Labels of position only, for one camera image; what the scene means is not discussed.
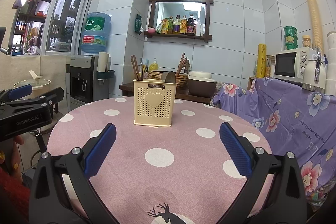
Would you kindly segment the person's left hand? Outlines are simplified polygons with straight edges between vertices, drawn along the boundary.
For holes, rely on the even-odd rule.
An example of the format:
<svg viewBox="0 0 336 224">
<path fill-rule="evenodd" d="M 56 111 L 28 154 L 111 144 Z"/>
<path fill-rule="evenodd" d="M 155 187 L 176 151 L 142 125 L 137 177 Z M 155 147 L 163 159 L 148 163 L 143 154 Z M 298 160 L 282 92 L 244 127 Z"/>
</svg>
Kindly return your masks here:
<svg viewBox="0 0 336 224">
<path fill-rule="evenodd" d="M 21 135 L 1 142 L 1 168 L 19 183 L 23 182 L 18 149 L 18 145 L 22 144 L 24 144 L 24 141 Z"/>
</svg>

